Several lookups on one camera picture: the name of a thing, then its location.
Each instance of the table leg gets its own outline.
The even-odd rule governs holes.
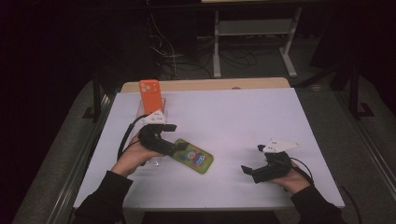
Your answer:
[[[294,34],[297,28],[298,20],[300,19],[302,9],[298,7],[294,13],[293,20],[291,21],[288,36],[286,38],[286,43],[283,47],[279,48],[280,55],[282,56],[283,63],[286,66],[286,69],[288,69],[288,73],[290,77],[297,77],[297,73],[294,69],[293,63],[291,62],[291,59],[289,57],[289,49],[291,46],[291,41],[294,38]]]

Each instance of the green card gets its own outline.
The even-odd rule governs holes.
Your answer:
[[[172,158],[201,175],[205,174],[214,160],[213,155],[183,139],[177,139],[175,144],[178,143],[188,143],[189,145],[186,150],[176,152]]]

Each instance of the person's left hand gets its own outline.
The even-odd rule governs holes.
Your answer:
[[[137,167],[153,157],[162,157],[163,154],[143,147],[135,135],[127,149],[123,152],[117,163],[111,168],[111,172],[127,177],[134,173]]]

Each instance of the person's right hand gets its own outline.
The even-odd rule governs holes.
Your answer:
[[[298,167],[298,165],[293,161],[291,162],[291,164],[294,167]],[[293,169],[291,169],[287,175],[280,178],[272,179],[269,182],[278,184],[280,187],[283,187],[291,194],[295,194],[298,191],[311,186],[311,184],[302,175],[300,175],[297,171]]]

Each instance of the hand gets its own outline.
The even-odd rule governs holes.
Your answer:
[[[149,150],[143,147],[138,134],[132,138],[131,143],[127,149],[123,152],[117,163],[111,168],[111,172],[127,177],[134,173],[137,167],[139,167],[143,162],[150,160],[153,157],[161,157],[163,154]]]
[[[291,162],[293,167],[298,167],[296,163]],[[298,191],[309,187],[311,184],[297,171],[291,169],[289,173],[280,178],[272,179],[269,182],[278,184],[280,187],[283,187],[285,190],[290,192],[291,194],[295,194]]]

